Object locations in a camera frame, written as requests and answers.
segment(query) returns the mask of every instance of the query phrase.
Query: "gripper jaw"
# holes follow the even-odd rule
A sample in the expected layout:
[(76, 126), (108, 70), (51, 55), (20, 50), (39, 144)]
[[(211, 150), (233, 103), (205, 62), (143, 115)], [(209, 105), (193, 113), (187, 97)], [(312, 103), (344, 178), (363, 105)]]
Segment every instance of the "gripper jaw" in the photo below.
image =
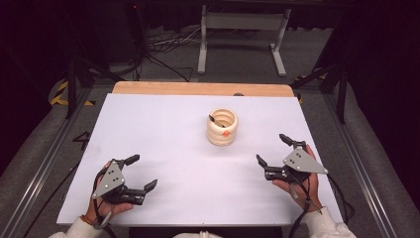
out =
[(130, 165), (140, 158), (139, 155), (134, 155), (126, 160), (117, 161), (113, 159), (110, 166), (104, 172), (102, 180), (99, 182), (96, 190), (92, 194), (92, 198), (96, 199), (99, 196), (112, 204), (119, 204), (129, 202), (136, 205), (142, 205), (145, 196), (152, 191), (158, 184), (155, 179), (145, 185), (144, 189), (131, 189), (125, 186), (125, 178), (122, 173), (124, 165)]
[(284, 160), (283, 167), (270, 167), (260, 155), (257, 155), (259, 165), (264, 169), (267, 180), (281, 179), (289, 183), (304, 182), (311, 173), (327, 174), (328, 171), (318, 164), (306, 151), (306, 142), (296, 142), (280, 134), (282, 142), (293, 146), (291, 152)]

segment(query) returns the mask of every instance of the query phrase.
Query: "person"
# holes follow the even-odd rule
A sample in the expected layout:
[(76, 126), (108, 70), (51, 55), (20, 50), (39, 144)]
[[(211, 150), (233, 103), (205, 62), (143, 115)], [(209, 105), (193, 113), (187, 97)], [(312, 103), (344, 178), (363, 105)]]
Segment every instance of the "person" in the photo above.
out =
[[(312, 158), (315, 159), (315, 156), (312, 152), (312, 149), (309, 145), (307, 145), (307, 151)], [(275, 179), (272, 181), (272, 184), (278, 186), (285, 192), (289, 193), (291, 198), (304, 209), (306, 204), (306, 194), (304, 190), (298, 184), (289, 184), (288, 182)], [(321, 201), (318, 197), (318, 176), (317, 174), (311, 174), (309, 179), (307, 179), (303, 185), (308, 188), (310, 184), (309, 195), (312, 199), (312, 204), (308, 208), (308, 212), (304, 215), (303, 220), (306, 222), (308, 229), (309, 229), (309, 237), (311, 238), (333, 238), (333, 237), (340, 237), (340, 238), (353, 238), (356, 237), (352, 231), (348, 228), (345, 223), (339, 222), (335, 223), (331, 217), (331, 214), (328, 210), (328, 207), (322, 205)], [(133, 204), (130, 203), (121, 203), (114, 206), (111, 204), (103, 202), (103, 204), (99, 208), (99, 214), (101, 216), (105, 216), (110, 210), (112, 209), (112, 217), (133, 209)], [(93, 200), (90, 199), (89, 207), (84, 215), (78, 217), (75, 222), (71, 225), (71, 227), (67, 230), (66, 233), (58, 232), (52, 235), (50, 238), (97, 238), (102, 233), (102, 230), (97, 230), (94, 228), (93, 223), (95, 222), (96, 214), (93, 206)], [(179, 234), (172, 236), (173, 238), (201, 238), (201, 237), (208, 237), (208, 238), (221, 238), (222, 236), (216, 235), (218, 233), (209, 233), (208, 231), (200, 231), (199, 227), (192, 229), (194, 233), (181, 233), (181, 227), (176, 229), (171, 229), (171, 232), (179, 232)], [(258, 228), (246, 228), (243, 233), (250, 233), (251, 229), (258, 229)], [(275, 234), (278, 230), (274, 230), (273, 232), (269, 231), (270, 234)], [(259, 235), (258, 237), (265, 237), (259, 231), (257, 232)], [(223, 236), (225, 238), (234, 238), (234, 237), (243, 237), (243, 236)]]
[[(315, 160), (315, 155), (309, 145), (306, 146), (308, 154)], [(289, 184), (283, 180), (273, 180), (272, 183), (280, 187), (285, 192), (289, 193), (291, 198), (300, 206), (302, 209), (306, 204), (306, 194), (298, 184)], [(309, 237), (311, 238), (327, 238), (327, 237), (343, 237), (351, 238), (356, 237), (352, 231), (349, 230), (348, 226), (343, 223), (335, 223), (328, 207), (323, 206), (318, 197), (318, 176), (312, 173), (303, 185), (309, 189), (309, 196), (312, 199), (312, 204), (309, 206), (308, 213), (305, 214), (303, 220), (309, 229)]]

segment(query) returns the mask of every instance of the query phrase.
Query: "metal stand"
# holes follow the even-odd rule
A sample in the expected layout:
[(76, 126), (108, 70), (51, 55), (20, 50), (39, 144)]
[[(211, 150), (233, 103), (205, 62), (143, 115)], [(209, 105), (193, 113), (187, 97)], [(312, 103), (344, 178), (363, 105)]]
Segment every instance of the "metal stand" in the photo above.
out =
[(201, 45), (200, 56), (198, 57), (198, 74), (204, 74), (206, 71), (206, 34), (208, 28), (213, 28), (278, 31), (277, 41), (275, 44), (270, 44), (270, 50), (278, 75), (286, 76), (279, 49), (289, 15), (290, 9), (285, 10), (284, 14), (212, 13), (207, 12), (207, 7), (204, 5), (201, 12)]

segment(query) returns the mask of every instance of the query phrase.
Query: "human hand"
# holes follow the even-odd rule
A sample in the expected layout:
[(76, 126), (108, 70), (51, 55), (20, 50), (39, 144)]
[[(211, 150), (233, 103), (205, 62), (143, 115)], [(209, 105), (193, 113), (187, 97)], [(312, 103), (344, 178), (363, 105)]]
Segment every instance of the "human hand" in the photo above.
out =
[[(308, 154), (315, 160), (315, 155), (309, 145), (306, 145)], [(303, 182), (303, 185), (309, 192), (309, 196), (313, 201), (313, 205), (309, 206), (308, 212), (315, 211), (318, 208), (322, 207), (321, 201), (318, 198), (318, 176), (315, 173), (312, 173), (307, 180)], [(288, 183), (280, 179), (275, 179), (272, 181), (272, 184), (280, 187), (282, 190), (290, 194), (293, 200), (304, 209), (306, 204), (306, 193), (297, 183)], [(294, 197), (292, 190), (297, 194), (297, 198)]]
[[(110, 164), (111, 164), (111, 162), (108, 162), (105, 165), (104, 169), (108, 168)], [(89, 207), (87, 208), (86, 214), (84, 215), (92, 223), (94, 223), (96, 221), (96, 212), (95, 212), (95, 207), (93, 205), (93, 202), (94, 202), (93, 201), (93, 198), (90, 197)], [(103, 201), (103, 199), (102, 199), (101, 196), (99, 196), (98, 198), (96, 198), (96, 202), (97, 202), (97, 204), (99, 206), (98, 210), (99, 210), (99, 215), (100, 216), (105, 217), (110, 211), (112, 211), (110, 220), (114, 216), (116, 216), (116, 215), (118, 215), (118, 214), (120, 214), (122, 212), (131, 210), (134, 207), (133, 204), (127, 203), (127, 202), (126, 203), (121, 203), (121, 204), (115, 204), (115, 205), (113, 205), (113, 204), (110, 204), (110, 203), (108, 203), (106, 201)]]

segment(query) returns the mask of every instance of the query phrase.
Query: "sleeve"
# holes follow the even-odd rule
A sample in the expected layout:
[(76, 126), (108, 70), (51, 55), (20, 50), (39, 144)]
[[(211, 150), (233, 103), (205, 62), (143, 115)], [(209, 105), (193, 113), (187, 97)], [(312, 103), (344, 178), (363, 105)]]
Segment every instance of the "sleeve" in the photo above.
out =
[(356, 238), (352, 231), (343, 222), (335, 223), (327, 207), (318, 211), (312, 211), (305, 215), (304, 221), (309, 228), (309, 237), (311, 238)]
[(67, 230), (67, 233), (58, 232), (50, 238), (97, 238), (101, 233), (102, 230), (96, 230), (78, 217)]

